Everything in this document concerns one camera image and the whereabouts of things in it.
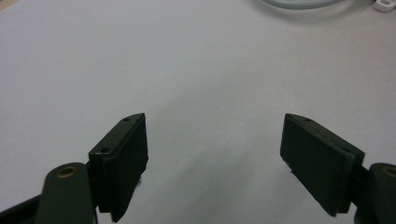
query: white surface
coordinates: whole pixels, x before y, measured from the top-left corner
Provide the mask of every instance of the white surface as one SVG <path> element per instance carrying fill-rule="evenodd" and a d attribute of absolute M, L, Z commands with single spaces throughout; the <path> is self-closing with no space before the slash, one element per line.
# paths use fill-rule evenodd
<path fill-rule="evenodd" d="M 120 223 L 353 223 L 279 157 L 285 113 L 396 162 L 394 11 L 260 0 L 20 1 L 0 13 L 0 210 L 145 112 L 148 169 Z M 109 223 L 101 215 L 100 223 Z"/>

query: screw hole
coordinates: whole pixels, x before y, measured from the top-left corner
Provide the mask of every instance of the screw hole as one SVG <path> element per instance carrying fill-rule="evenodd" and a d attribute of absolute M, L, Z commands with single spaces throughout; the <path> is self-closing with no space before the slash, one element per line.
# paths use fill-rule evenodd
<path fill-rule="evenodd" d="M 67 177 L 69 177 L 71 175 L 74 175 L 76 173 L 76 171 L 77 171 L 76 167 L 67 166 L 67 167 L 64 167 L 62 170 L 58 171 L 57 176 L 59 178 L 67 178 Z"/>
<path fill-rule="evenodd" d="M 108 148 L 108 147 L 104 147 L 104 148 L 100 149 L 100 152 L 102 152 L 102 153 L 107 153 L 109 151 L 110 151 L 110 148 Z"/>
<path fill-rule="evenodd" d="M 396 168 L 395 167 L 391 167 L 391 166 L 384 167 L 384 172 L 387 175 L 391 175 L 393 177 L 396 177 Z"/>

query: white object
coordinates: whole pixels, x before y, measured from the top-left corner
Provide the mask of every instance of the white object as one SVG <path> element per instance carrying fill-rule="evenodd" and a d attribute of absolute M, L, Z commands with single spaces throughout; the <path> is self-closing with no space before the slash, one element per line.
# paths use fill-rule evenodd
<path fill-rule="evenodd" d="M 344 0 L 317 0 L 317 1 L 290 1 L 290 0 L 263 0 L 273 7 L 285 9 L 304 10 L 319 7 L 328 7 Z"/>
<path fill-rule="evenodd" d="M 389 12 L 396 8 L 396 0 L 378 0 L 373 4 L 373 8 L 380 12 Z"/>

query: mounting hole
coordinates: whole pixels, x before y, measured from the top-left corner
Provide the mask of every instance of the mounting hole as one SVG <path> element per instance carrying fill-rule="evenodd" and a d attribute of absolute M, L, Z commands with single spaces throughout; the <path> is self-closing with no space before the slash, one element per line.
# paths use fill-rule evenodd
<path fill-rule="evenodd" d="M 102 153 L 107 153 L 109 151 L 110 151 L 109 147 L 104 147 L 104 148 L 100 149 L 100 152 L 102 152 Z"/>
<path fill-rule="evenodd" d="M 62 170 L 58 171 L 56 174 L 59 178 L 67 178 L 71 175 L 74 175 L 77 171 L 77 168 L 74 166 L 66 166 Z"/>
<path fill-rule="evenodd" d="M 381 0 L 381 3 L 387 6 L 390 5 L 390 1 L 388 0 Z"/>
<path fill-rule="evenodd" d="M 387 175 L 391 175 L 393 177 L 396 177 L 396 168 L 395 167 L 392 167 L 392 166 L 384 167 L 384 172 Z"/>
<path fill-rule="evenodd" d="M 347 148 L 347 147 L 342 147 L 342 149 L 343 149 L 345 152 L 348 152 L 348 153 L 351 152 L 351 150 L 350 150 L 349 148 Z"/>

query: white cable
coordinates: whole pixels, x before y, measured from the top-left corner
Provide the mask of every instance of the white cable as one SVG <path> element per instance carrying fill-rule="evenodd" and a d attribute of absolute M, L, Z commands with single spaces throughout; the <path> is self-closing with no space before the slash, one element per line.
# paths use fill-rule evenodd
<path fill-rule="evenodd" d="M 273 7 L 280 7 L 285 9 L 303 10 L 313 9 L 318 7 L 327 7 L 344 0 L 317 0 L 317 1 L 304 1 L 304 2 L 292 2 L 292 0 L 263 0 L 267 4 Z"/>

